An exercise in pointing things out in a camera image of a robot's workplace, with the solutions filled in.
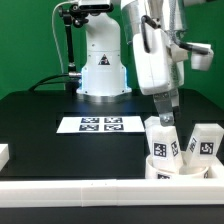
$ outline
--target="cube with marker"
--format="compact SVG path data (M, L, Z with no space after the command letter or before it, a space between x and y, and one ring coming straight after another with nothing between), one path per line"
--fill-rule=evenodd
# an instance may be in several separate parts
M191 135L185 161L189 167L211 166L224 135L218 124L196 124Z
M158 120L154 117L145 122L145 125L147 140L153 157L153 167L178 173L183 165L183 160L176 128L174 126L163 127L158 124Z

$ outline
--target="triangular warning sticker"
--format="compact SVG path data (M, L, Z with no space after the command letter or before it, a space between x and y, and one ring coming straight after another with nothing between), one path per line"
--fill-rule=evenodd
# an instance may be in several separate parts
M110 62L105 54L103 55L102 59L100 60L99 65L110 65Z

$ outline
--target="green wall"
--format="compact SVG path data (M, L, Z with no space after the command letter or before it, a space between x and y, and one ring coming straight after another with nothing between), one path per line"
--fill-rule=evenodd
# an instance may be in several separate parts
M1 1L0 9L0 98L26 90L42 78L60 74L60 65L51 29L51 14L59 0ZM185 63L185 88L195 89L224 109L224 1L219 0L186 9L189 31L186 41L212 43L215 59L209 72L192 71ZM119 23L117 7L111 14ZM66 61L64 27L56 20L56 31ZM84 29L73 30L78 68L85 64ZM125 42L122 30L122 62L128 69L128 83L136 88L137 79L132 48ZM49 86L62 89L62 86Z

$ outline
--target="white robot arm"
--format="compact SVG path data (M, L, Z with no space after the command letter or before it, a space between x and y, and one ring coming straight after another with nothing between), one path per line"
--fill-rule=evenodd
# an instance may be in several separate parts
M133 43L141 92L154 96L163 126L173 125L179 116L177 89L184 84L187 52L192 52L193 69L208 70L213 58L210 45L180 40L187 29L184 3L189 5L183 0L121 1L126 39Z

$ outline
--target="black table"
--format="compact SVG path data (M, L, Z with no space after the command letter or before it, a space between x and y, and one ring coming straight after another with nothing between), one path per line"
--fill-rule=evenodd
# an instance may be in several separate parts
M224 127L224 111L196 91L180 90L180 105L182 115L175 125L182 150L187 147L195 123L218 123ZM142 178L144 158L148 153L144 135L56 134L63 116L136 115L141 116L142 121L157 115L151 96L133 94L131 99L123 102L99 105L79 101L64 91L11 93L0 101L0 143L9 143L10 148L10 161L0 173L0 180ZM74 144L80 149L79 153L74 152ZM110 156L120 159L112 161L108 169L102 169L105 163L100 158L109 163ZM224 141L218 158L224 161ZM86 159L91 169L83 167ZM223 223L223 209L224 205L14 208L0 209L0 221L34 224Z

